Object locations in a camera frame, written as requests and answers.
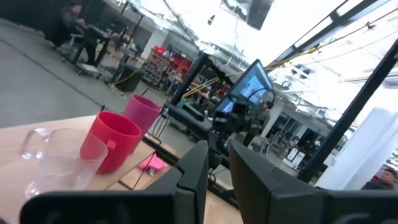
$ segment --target pink cup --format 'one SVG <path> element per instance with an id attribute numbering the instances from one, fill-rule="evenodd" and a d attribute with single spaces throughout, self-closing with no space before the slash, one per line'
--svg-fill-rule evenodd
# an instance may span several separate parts
<path id="1" fill-rule="evenodd" d="M 160 115 L 161 107 L 139 95 L 132 95 L 123 115 L 136 123 L 141 129 L 140 140 Z"/>

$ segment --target cup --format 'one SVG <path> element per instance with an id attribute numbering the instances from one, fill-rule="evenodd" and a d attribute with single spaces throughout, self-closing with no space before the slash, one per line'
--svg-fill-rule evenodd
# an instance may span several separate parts
<path id="1" fill-rule="evenodd" d="M 32 137 L 40 135 L 45 144 L 33 150 Z M 77 129 L 58 129 L 51 134 L 44 128 L 30 130 L 19 149 L 24 159 L 39 159 L 34 181 L 25 189 L 31 198 L 54 190 L 83 190 L 97 173 L 108 150 L 97 137 Z"/>
<path id="2" fill-rule="evenodd" d="M 108 155 L 98 170 L 99 174 L 112 173 L 120 168 L 141 141 L 138 125 L 123 115 L 110 111 L 99 112 L 88 132 L 108 148 Z"/>
<path id="3" fill-rule="evenodd" d="M 139 95 L 132 95 L 123 115 L 136 123 L 141 129 L 140 140 L 160 115 L 161 107 Z"/>

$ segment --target concrete floor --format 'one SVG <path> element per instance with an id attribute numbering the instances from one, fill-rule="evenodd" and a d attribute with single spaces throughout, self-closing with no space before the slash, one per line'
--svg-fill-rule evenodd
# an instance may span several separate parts
<path id="1" fill-rule="evenodd" d="M 52 50 L 44 38 L 24 27 L 0 20 L 0 128 L 56 119 L 96 114 L 100 105 L 123 111 L 127 97 L 121 97 L 102 81 L 79 77 L 73 66 L 62 63 L 62 56 Z M 146 89 L 139 84 L 135 93 Z M 163 105 L 167 97 L 149 89 L 145 97 Z M 193 143 L 169 126 L 160 139 L 185 154 Z M 286 172 L 292 171 L 273 162 Z M 217 176 L 231 184 L 228 170 L 219 167 Z"/>

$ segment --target clear glass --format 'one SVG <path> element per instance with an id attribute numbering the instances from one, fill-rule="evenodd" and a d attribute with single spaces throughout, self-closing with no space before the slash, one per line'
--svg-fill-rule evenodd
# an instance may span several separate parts
<path id="1" fill-rule="evenodd" d="M 37 149 L 31 143 L 40 135 L 45 145 Z M 25 189 L 31 198 L 55 190 L 83 190 L 108 155 L 105 144 L 97 137 L 77 129 L 58 129 L 49 134 L 44 128 L 30 130 L 22 143 L 24 159 L 40 159 L 34 181 Z"/>

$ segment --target man sitting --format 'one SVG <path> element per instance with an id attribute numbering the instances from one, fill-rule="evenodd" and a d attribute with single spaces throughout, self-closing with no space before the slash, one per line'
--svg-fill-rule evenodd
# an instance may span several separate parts
<path id="1" fill-rule="evenodd" d="M 362 190 L 394 190 L 398 174 L 393 168 L 384 169 L 380 179 L 371 180 L 362 187 Z"/>
<path id="2" fill-rule="evenodd" d="M 51 40 L 56 47 L 59 47 L 66 42 L 70 38 L 70 34 L 79 34 L 76 30 L 76 26 L 85 26 L 85 20 L 79 18 L 80 12 L 81 4 L 77 1 L 73 1 L 67 7 L 62 9 L 61 24 L 59 24 L 57 33 Z M 87 64 L 95 65 L 96 41 L 86 40 L 85 49 L 87 52 Z"/>

